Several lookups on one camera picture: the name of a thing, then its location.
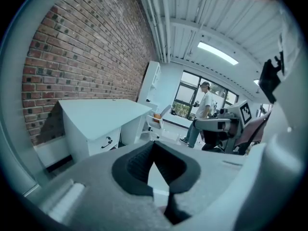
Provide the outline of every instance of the brick wall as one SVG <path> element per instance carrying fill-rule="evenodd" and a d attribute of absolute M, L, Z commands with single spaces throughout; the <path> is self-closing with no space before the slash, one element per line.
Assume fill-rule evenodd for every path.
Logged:
<path fill-rule="evenodd" d="M 139 0 L 58 0 L 30 45 L 23 75 L 34 145 L 64 135 L 61 99 L 136 101 L 154 43 Z"/>

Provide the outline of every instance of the gray chair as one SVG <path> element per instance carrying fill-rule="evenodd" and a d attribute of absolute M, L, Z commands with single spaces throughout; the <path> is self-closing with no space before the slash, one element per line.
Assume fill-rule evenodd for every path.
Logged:
<path fill-rule="evenodd" d="M 152 135 L 154 134 L 158 139 L 161 136 L 161 131 L 164 129 L 164 121 L 163 116 L 171 109 L 171 105 L 168 105 L 160 114 L 160 119 L 155 118 L 151 115 L 147 115 L 146 117 L 146 124 L 147 124 L 147 131 L 143 131 L 142 133 L 148 133 L 152 140 Z"/>

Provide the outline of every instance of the sneaker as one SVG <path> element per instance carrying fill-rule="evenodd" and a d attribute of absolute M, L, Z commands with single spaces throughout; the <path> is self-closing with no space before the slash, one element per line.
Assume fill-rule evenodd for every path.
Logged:
<path fill-rule="evenodd" d="M 185 138 L 184 139 L 180 139 L 180 141 L 182 141 L 182 142 L 184 142 L 186 144 L 188 143 L 188 141 L 186 141 Z"/>

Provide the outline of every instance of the person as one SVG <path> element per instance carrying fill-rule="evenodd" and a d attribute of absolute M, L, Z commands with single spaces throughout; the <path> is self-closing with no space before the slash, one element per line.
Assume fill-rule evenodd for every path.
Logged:
<path fill-rule="evenodd" d="M 208 116 L 211 116 L 213 110 L 214 110 L 214 100 L 213 100 L 213 94 L 210 92 L 210 83 L 205 81 L 200 85 L 201 91 L 204 92 L 204 96 L 200 102 L 200 106 L 196 112 L 195 119 L 200 118 L 207 118 Z M 180 139 L 184 143 L 188 144 L 188 147 L 193 148 L 196 144 L 198 135 L 200 130 L 196 129 L 193 126 L 193 122 L 191 123 L 187 135 L 185 138 Z"/>

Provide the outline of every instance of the orange object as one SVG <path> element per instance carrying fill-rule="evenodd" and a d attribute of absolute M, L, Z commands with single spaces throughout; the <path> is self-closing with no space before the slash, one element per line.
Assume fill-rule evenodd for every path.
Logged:
<path fill-rule="evenodd" d="M 154 114 L 154 117 L 157 119 L 161 119 L 162 117 L 160 116 L 160 114 Z"/>

